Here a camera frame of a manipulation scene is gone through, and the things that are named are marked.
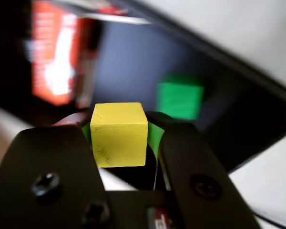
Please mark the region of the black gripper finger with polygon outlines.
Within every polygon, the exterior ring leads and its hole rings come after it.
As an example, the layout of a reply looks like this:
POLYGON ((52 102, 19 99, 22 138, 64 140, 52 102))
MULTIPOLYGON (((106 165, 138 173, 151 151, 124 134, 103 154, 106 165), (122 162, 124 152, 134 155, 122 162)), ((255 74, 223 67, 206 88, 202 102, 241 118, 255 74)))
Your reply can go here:
POLYGON ((0 163, 0 229, 110 229, 107 196, 77 124, 19 132, 0 163))
POLYGON ((147 111, 148 122, 164 130, 158 158, 166 188, 183 229, 258 229, 240 193, 194 124, 147 111))

